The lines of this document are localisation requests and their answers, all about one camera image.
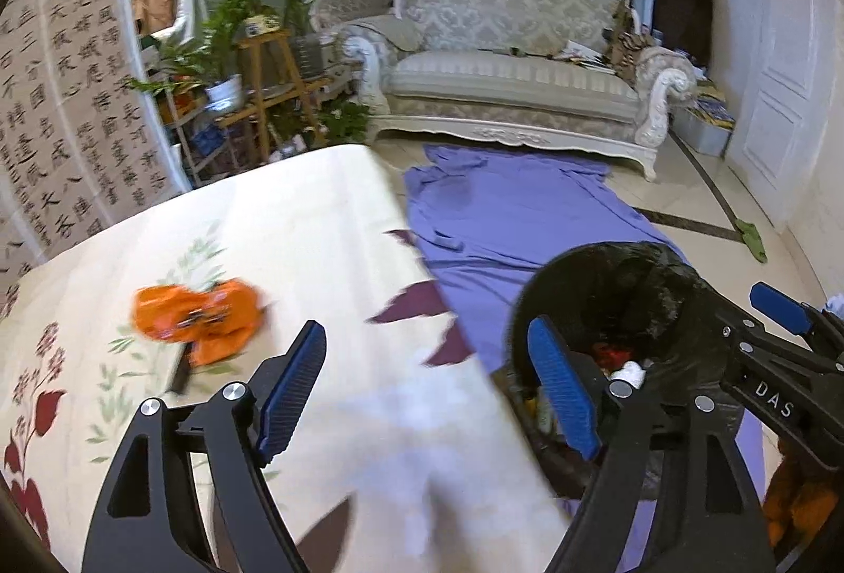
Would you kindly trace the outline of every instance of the blue rubber fingertip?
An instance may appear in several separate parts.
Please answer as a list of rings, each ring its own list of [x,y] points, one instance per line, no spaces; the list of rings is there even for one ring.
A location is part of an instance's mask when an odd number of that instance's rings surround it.
[[[751,288],[750,305],[792,335],[805,335],[812,329],[812,321],[803,306],[765,282],[757,282]]]
[[[325,330],[314,323],[305,340],[291,353],[290,363],[261,412],[261,432],[256,447],[264,462],[271,462],[290,444],[325,355]]]
[[[557,338],[540,318],[527,328],[527,349],[542,388],[560,421],[565,442],[590,461],[601,448],[597,413]]]

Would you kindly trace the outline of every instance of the white door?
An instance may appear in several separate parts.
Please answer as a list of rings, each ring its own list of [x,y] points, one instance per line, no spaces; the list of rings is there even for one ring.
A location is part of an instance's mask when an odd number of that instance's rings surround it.
[[[837,0],[760,0],[761,32],[727,161],[771,223],[785,226],[826,127]]]

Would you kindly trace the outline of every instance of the sofa seat cushion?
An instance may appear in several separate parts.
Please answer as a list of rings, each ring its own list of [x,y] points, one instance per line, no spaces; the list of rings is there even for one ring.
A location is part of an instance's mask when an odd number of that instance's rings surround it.
[[[546,108],[633,123],[639,98],[621,78],[547,59],[502,54],[421,52],[400,61],[387,91],[400,97]]]

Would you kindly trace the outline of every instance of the purple blanket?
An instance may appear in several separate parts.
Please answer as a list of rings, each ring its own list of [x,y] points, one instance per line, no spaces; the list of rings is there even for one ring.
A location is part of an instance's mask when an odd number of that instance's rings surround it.
[[[416,246],[488,371],[504,362],[511,307],[543,265],[595,242],[656,241],[679,248],[604,183],[608,166],[563,155],[426,146],[433,161],[404,175]],[[765,489],[760,422],[737,436],[757,493]],[[638,565],[653,502],[636,512],[619,571]],[[577,502],[569,501],[573,513]]]

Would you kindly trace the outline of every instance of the metal bolt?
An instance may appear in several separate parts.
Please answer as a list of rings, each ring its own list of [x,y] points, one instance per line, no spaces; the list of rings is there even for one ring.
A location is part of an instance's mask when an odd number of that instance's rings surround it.
[[[155,416],[161,408],[161,402],[157,399],[147,399],[141,403],[141,413],[145,416]]]
[[[613,380],[609,383],[609,394],[617,396],[619,399],[626,399],[633,394],[633,388],[630,386],[630,383],[624,382],[623,380]]]
[[[715,411],[715,403],[706,395],[695,396],[695,407],[698,407],[703,413],[710,413]]]
[[[223,389],[223,396],[225,396],[225,398],[230,402],[233,402],[235,399],[240,399],[245,394],[246,386],[242,382],[233,382],[230,385],[225,386]]]

